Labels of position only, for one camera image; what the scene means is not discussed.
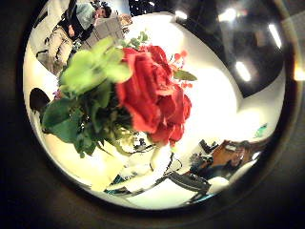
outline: green leaf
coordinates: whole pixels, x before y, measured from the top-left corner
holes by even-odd
[[[92,140],[85,133],[78,134],[73,143],[74,143],[75,150],[78,153],[82,153],[82,152],[91,150],[92,144],[94,144],[92,142]]]
[[[95,59],[99,59],[104,52],[113,46],[113,39],[110,36],[105,37],[104,39],[99,40],[95,43],[95,45],[92,47],[91,52],[95,56]]]
[[[123,83],[132,77],[132,72],[126,63],[109,64],[104,69],[105,75],[113,83]]]
[[[139,48],[139,46],[140,46],[140,41],[138,41],[136,38],[133,38],[132,40],[131,40],[131,42],[132,42],[132,44],[135,46],[135,48],[136,49],[138,49]]]
[[[110,48],[101,58],[101,67],[103,68],[109,63],[119,64],[124,57],[124,52],[121,49]]]
[[[94,100],[91,106],[90,116],[91,116],[93,128],[96,133],[100,132],[100,130],[103,128],[104,125],[104,120],[102,118],[102,115],[98,115],[99,110],[100,110],[100,105],[96,100]]]
[[[80,122],[82,113],[79,110],[74,111],[71,117],[55,126],[49,128],[50,132],[66,143],[73,143],[76,140],[77,133],[80,131]]]
[[[71,59],[70,65],[59,78],[59,85],[73,84],[75,76],[86,74],[94,67],[94,56],[90,51],[79,51]]]
[[[111,92],[112,84],[109,80],[105,80],[96,88],[95,98],[101,108],[106,108],[108,106],[111,98]]]
[[[173,73],[173,77],[175,79],[188,80],[188,81],[197,80],[196,76],[183,70],[178,70],[177,72]]]
[[[71,101],[66,98],[53,100],[53,102],[51,102],[47,106],[44,112],[42,118],[42,128],[48,130],[50,127],[53,127],[63,122],[64,120],[69,119],[70,108],[71,108]]]
[[[103,72],[95,69],[84,69],[77,71],[76,68],[68,68],[64,73],[69,91],[72,94],[80,95],[95,88],[102,83],[107,76]]]

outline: flower bouquet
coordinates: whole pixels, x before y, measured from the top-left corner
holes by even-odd
[[[43,132],[73,144],[81,157],[96,147],[107,152],[105,141],[130,156],[180,140],[192,107],[184,91],[196,78],[182,70],[186,52],[168,60],[148,40],[141,32],[117,47],[107,37],[90,51],[77,52],[59,77],[54,100],[40,114]],[[150,144],[135,145],[138,133]]]

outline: person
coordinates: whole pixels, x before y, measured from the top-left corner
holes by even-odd
[[[209,166],[199,170],[196,174],[205,179],[213,177],[224,177],[229,179],[241,166],[242,159],[250,150],[250,143],[247,140],[237,144],[232,158],[224,165]]]
[[[108,18],[112,9],[106,2],[99,5],[91,3],[76,4],[71,0],[63,19],[56,25],[49,40],[47,68],[59,74],[67,65],[73,42],[76,39],[87,40],[98,18]]]

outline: black frame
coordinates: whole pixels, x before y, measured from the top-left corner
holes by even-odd
[[[266,149],[270,153],[213,198],[181,209],[138,211],[95,198],[69,181],[35,138],[22,94],[26,41],[45,3],[10,0],[0,10],[0,209],[5,228],[304,228],[305,88],[291,77]]]

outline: white wall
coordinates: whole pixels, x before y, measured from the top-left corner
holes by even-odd
[[[236,117],[224,133],[229,140],[258,141],[272,135],[278,122],[285,94],[285,68],[278,78],[262,91],[243,99]],[[259,127],[268,123],[263,137],[254,138]]]

